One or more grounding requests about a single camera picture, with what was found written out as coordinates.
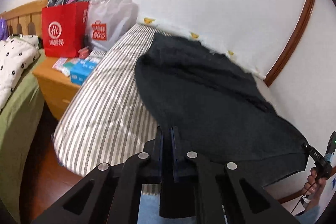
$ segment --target printed logo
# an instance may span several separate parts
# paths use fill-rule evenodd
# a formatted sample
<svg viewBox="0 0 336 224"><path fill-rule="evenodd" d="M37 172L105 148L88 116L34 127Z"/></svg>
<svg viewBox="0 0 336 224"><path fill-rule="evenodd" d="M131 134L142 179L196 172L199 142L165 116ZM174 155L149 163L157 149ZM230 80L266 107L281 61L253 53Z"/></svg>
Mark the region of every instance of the printed logo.
<svg viewBox="0 0 336 224"><path fill-rule="evenodd" d="M59 38L62 33L61 24L59 24L57 21L51 22L48 28L48 33L52 39Z"/></svg>
<svg viewBox="0 0 336 224"><path fill-rule="evenodd" d="M94 24L91 24L91 26L93 29L92 39L106 41L106 23L102 24L97 20Z"/></svg>

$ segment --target wooden floor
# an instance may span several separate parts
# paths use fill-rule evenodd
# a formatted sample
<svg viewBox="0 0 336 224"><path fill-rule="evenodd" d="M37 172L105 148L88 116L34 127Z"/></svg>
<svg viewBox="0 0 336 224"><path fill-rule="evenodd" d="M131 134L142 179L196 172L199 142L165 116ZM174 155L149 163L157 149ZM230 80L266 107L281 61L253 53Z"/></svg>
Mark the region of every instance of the wooden floor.
<svg viewBox="0 0 336 224"><path fill-rule="evenodd" d="M21 223L38 215L75 185L81 177L58 164L51 135L57 120L45 105L24 169L21 193Z"/></svg>

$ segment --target finger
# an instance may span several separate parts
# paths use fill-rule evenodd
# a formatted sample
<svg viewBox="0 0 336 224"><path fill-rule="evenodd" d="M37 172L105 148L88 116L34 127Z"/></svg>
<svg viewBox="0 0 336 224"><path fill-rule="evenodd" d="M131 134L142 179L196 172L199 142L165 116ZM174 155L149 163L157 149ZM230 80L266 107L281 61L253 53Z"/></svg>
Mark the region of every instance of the finger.
<svg viewBox="0 0 336 224"><path fill-rule="evenodd" d="M311 195L312 193L310 191L307 191L306 188L302 188L301 195Z"/></svg>
<svg viewBox="0 0 336 224"><path fill-rule="evenodd" d="M313 187L311 187L311 184L308 183L308 182L305 183L303 190L304 190L304 192L307 191L306 194L308 194L308 195L310 195L310 194L312 194L312 193L315 192L315 189Z"/></svg>
<svg viewBox="0 0 336 224"><path fill-rule="evenodd" d="M315 168L315 167L313 167L312 169L310 169L310 174L311 174L314 178L316 178L316 176L317 176L317 172L316 172L316 168Z"/></svg>
<svg viewBox="0 0 336 224"><path fill-rule="evenodd" d="M307 181L308 181L308 183L310 183L310 185L313 185L314 184L314 182L315 182L315 178L313 177L313 176L309 176L308 178L307 178Z"/></svg>
<svg viewBox="0 0 336 224"><path fill-rule="evenodd" d="M324 188L327 184L327 179L326 178L321 178L319 179L319 185L321 188Z"/></svg>
<svg viewBox="0 0 336 224"><path fill-rule="evenodd" d="M322 179L319 179L319 188L316 190L316 193L314 195L314 198L319 200L320 199L320 196L322 195L322 192L324 190L324 187L326 186L327 184L327 181L325 178L322 178Z"/></svg>

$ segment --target striped mattress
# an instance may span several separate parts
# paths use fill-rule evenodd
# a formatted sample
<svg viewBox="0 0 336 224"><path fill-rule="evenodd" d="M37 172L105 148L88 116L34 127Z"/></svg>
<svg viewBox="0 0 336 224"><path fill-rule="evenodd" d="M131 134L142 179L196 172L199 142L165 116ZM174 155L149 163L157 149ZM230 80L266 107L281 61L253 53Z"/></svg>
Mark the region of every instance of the striped mattress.
<svg viewBox="0 0 336 224"><path fill-rule="evenodd" d="M157 122L144 106L134 78L135 63L155 32L161 31L134 25L70 103L53 136L58 160L70 171L85 176L101 162L125 162L155 137Z"/></svg>

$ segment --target gray plastic bag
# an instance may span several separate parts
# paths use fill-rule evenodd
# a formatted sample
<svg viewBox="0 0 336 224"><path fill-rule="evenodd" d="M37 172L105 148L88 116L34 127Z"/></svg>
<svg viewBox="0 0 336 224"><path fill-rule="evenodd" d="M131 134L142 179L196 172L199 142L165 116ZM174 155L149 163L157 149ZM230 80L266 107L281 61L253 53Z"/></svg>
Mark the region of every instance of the gray plastic bag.
<svg viewBox="0 0 336 224"><path fill-rule="evenodd" d="M132 0L90 0L86 33L90 49L108 51L130 28Z"/></svg>

